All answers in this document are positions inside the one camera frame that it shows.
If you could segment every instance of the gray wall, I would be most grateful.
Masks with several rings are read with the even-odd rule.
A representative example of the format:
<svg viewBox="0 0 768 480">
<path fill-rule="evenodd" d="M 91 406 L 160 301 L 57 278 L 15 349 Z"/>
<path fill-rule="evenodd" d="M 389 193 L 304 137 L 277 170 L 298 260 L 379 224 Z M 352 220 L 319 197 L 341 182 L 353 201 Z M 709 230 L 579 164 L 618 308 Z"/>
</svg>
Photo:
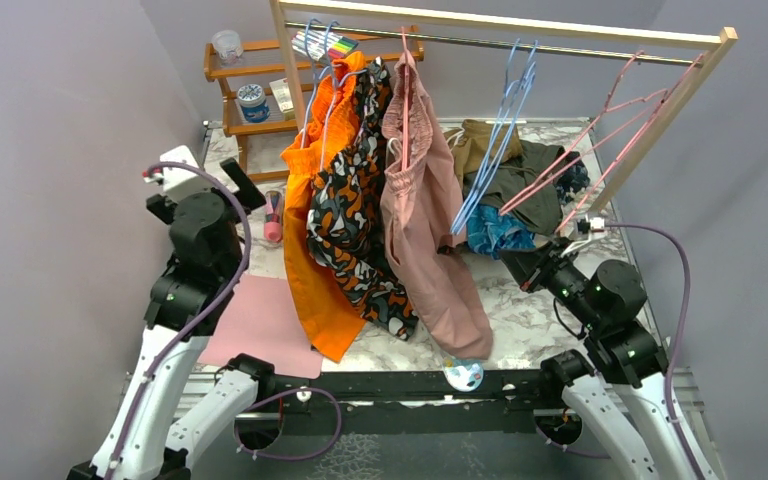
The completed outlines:
<svg viewBox="0 0 768 480">
<path fill-rule="evenodd" d="M 0 478 L 65 478 L 113 421 L 168 254 L 141 170 L 196 138 L 136 0 L 0 1 Z"/>
<path fill-rule="evenodd" d="M 715 33 L 724 25 L 740 40 L 618 204 L 625 220 L 662 226 L 687 247 L 693 293 L 683 363 L 693 367 L 730 478 L 758 479 L 768 477 L 768 2 L 667 0 L 653 28 Z M 676 73 L 641 67 L 623 96 Z M 602 160 L 618 149 L 613 142 Z M 652 234 L 631 232 L 631 241 L 657 323 L 672 334 L 677 255 Z"/>
<path fill-rule="evenodd" d="M 216 120 L 222 115 L 219 87 L 208 83 L 203 74 L 204 45 L 219 30 L 236 30 L 244 41 L 275 38 L 269 4 L 266 0 L 140 0 L 154 25 L 161 43 L 169 52 L 190 98 L 203 119 Z M 390 4 L 518 16 L 539 20 L 592 23 L 615 27 L 646 28 L 664 0 L 367 0 Z M 306 22 L 310 15 L 291 13 L 291 19 Z M 327 23 L 332 18 L 319 15 Z M 338 18 L 346 26 L 396 30 L 394 22 Z M 423 26 L 424 32 L 514 41 L 515 35 L 481 30 Z M 547 45 L 591 49 L 633 51 L 634 46 L 541 38 Z M 443 117 L 493 117 L 498 109 L 507 52 L 427 44 L 426 60 L 420 64 L 423 83 L 434 98 L 437 114 Z M 538 63 L 534 91 L 524 109 L 528 117 L 580 117 L 595 115 L 604 92 L 621 64 L 583 58 L 544 56 Z M 262 84 L 283 77 L 250 77 Z"/>
</svg>

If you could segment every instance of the pink mat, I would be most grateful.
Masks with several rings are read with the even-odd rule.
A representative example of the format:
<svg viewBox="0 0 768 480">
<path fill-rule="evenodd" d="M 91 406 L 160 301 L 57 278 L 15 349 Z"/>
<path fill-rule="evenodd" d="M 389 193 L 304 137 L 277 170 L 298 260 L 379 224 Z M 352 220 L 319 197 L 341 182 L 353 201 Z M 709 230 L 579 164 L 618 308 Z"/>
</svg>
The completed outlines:
<svg viewBox="0 0 768 480">
<path fill-rule="evenodd" d="M 245 353 L 275 365 L 275 373 L 316 378 L 322 355 L 310 349 L 287 280 L 243 275 L 199 363 L 222 366 Z"/>
</svg>

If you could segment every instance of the clothes rack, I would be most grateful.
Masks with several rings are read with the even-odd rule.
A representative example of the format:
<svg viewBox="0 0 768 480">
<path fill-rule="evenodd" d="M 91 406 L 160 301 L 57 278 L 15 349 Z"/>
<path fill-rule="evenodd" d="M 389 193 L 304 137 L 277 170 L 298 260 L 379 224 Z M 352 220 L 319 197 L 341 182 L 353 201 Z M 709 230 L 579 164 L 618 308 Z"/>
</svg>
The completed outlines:
<svg viewBox="0 0 768 480">
<path fill-rule="evenodd" d="M 275 31 L 278 34 L 281 47 L 281 56 L 288 72 L 287 82 L 290 87 L 290 95 L 296 111 L 303 108 L 301 81 L 296 69 L 296 59 L 287 35 L 288 28 L 298 28 L 295 23 L 289 23 L 286 12 L 297 11 L 307 13 L 324 13 L 330 15 L 345 15 L 352 17 L 373 17 L 396 21 L 403 24 L 425 23 L 450 27 L 478 28 L 485 30 L 506 31 L 518 35 L 556 36 L 577 38 L 583 40 L 598 40 L 633 45 L 683 48 L 704 52 L 705 56 L 699 62 L 698 68 L 694 68 L 687 80 L 662 106 L 660 116 L 653 121 L 648 130 L 641 135 L 635 145 L 626 152 L 625 161 L 620 164 L 605 188 L 593 202 L 591 211 L 603 210 L 608 202 L 616 195 L 619 188 L 625 183 L 643 157 L 652 149 L 661 135 L 666 131 L 681 109 L 690 98 L 699 90 L 711 72 L 726 56 L 728 51 L 737 41 L 737 32 L 732 27 L 723 27 L 718 35 L 698 35 L 688 33 L 663 32 L 655 30 L 642 30 L 633 28 L 603 27 L 596 25 L 584 25 L 575 23 L 550 22 L 543 20 L 529 20 L 522 18 L 509 18 L 491 15 L 477 15 L 470 13 L 446 12 L 426 10 L 419 8 L 393 7 L 385 5 L 372 5 L 335 0 L 270 0 L 272 19 Z M 486 40 L 457 39 L 452 37 L 438 37 L 427 35 L 422 38 L 429 42 L 455 43 L 472 45 L 484 48 L 505 48 L 503 42 Z M 631 55 L 624 52 L 606 52 L 583 49 L 566 49 L 561 47 L 544 47 L 549 50 L 541 53 L 574 55 L 594 58 L 611 58 L 628 60 Z M 687 67 L 692 60 L 682 60 L 668 57 L 646 56 L 642 63 L 659 63 L 666 65 L 684 65 Z M 299 130 L 304 128 L 304 120 L 296 116 L 296 126 Z"/>
</svg>

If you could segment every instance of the white marble surface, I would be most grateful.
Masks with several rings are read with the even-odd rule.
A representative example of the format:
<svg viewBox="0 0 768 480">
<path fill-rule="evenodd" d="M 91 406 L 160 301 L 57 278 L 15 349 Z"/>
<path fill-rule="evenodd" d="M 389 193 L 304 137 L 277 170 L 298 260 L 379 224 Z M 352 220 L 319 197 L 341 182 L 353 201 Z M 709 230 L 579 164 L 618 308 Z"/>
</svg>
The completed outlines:
<svg viewBox="0 0 768 480">
<path fill-rule="evenodd" d="M 457 124 L 444 124 L 444 129 Z M 523 139 L 569 146 L 586 125 L 581 122 L 528 123 L 520 128 Z M 272 134 L 249 138 L 249 171 L 270 171 L 284 169 L 280 152 L 292 142 L 293 135 Z M 576 148 L 589 149 L 591 141 L 586 137 Z M 225 138 L 221 130 L 214 130 L 211 146 L 206 158 L 206 169 L 228 182 L 219 169 L 219 162 L 236 157 L 237 144 L 234 138 Z M 584 156 L 584 162 L 595 181 L 599 166 L 594 154 Z M 282 193 L 286 182 L 262 183 L 262 191 L 276 189 Z M 251 268 L 253 275 L 286 278 L 281 245 L 275 245 L 263 238 L 262 211 L 252 212 L 250 218 L 253 233 Z M 484 363 L 487 369 L 537 368 L 540 361 L 568 350 L 578 348 L 579 342 L 569 335 L 555 319 L 552 310 L 552 296 L 548 292 L 526 294 L 519 290 L 507 269 L 499 261 L 474 254 L 464 255 L 478 287 L 485 311 L 494 331 L 495 345 L 490 359 Z M 609 258 L 628 259 L 627 250 L 619 232 L 613 232 L 608 239 L 585 248 L 576 265 L 591 275 L 596 267 Z M 564 320 L 576 329 L 575 319 L 561 309 Z M 639 317 L 651 329 L 645 313 Z M 411 340 L 397 340 L 389 333 L 367 325 L 349 348 L 343 360 L 336 364 L 325 360 L 323 371 L 417 371 L 438 370 L 441 357 L 435 351 L 425 331 L 418 331 Z"/>
</svg>

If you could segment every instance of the gray floor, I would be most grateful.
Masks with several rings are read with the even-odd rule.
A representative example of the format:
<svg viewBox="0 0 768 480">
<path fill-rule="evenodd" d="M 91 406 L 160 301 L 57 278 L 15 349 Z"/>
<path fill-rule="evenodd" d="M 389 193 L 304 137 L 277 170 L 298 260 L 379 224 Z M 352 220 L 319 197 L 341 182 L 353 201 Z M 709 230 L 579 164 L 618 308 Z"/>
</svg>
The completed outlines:
<svg viewBox="0 0 768 480">
<path fill-rule="evenodd" d="M 270 452 L 304 454 L 325 437 L 286 437 Z M 576 447 L 604 452 L 585 432 Z M 194 480 L 433 480 L 616 479 L 609 460 L 591 460 L 547 446 L 536 434 L 346 435 L 328 454 L 307 462 L 279 462 L 236 453 L 229 429 L 196 465 Z"/>
</svg>

